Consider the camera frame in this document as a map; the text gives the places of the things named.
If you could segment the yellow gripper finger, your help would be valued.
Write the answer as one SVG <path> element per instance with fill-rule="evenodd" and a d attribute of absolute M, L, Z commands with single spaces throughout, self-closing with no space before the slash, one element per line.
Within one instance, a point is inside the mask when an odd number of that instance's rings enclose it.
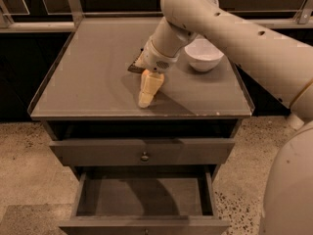
<path fill-rule="evenodd" d="M 141 86 L 138 105 L 147 108 L 153 101 L 155 95 L 164 83 L 164 75 L 158 72 L 151 72 L 147 76 L 141 75 Z"/>
<path fill-rule="evenodd" d="M 136 60 L 133 63 L 133 67 L 135 71 L 143 71 L 145 69 L 143 53 L 140 53 L 139 56 L 136 58 Z"/>

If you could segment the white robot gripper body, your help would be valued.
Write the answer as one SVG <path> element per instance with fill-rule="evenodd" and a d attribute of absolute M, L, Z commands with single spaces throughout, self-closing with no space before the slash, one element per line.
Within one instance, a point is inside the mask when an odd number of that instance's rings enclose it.
<path fill-rule="evenodd" d="M 167 57 L 161 54 L 153 44 L 152 39 L 149 39 L 142 52 L 144 68 L 152 72 L 165 73 L 177 61 L 179 55 Z"/>

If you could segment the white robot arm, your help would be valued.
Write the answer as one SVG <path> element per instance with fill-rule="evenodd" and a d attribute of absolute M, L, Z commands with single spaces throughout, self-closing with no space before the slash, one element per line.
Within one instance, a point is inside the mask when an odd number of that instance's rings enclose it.
<path fill-rule="evenodd" d="M 260 235 L 313 235 L 313 48 L 229 14 L 216 0 L 160 0 L 163 17 L 134 65 L 146 108 L 183 47 L 201 35 L 304 124 L 273 161 Z"/>

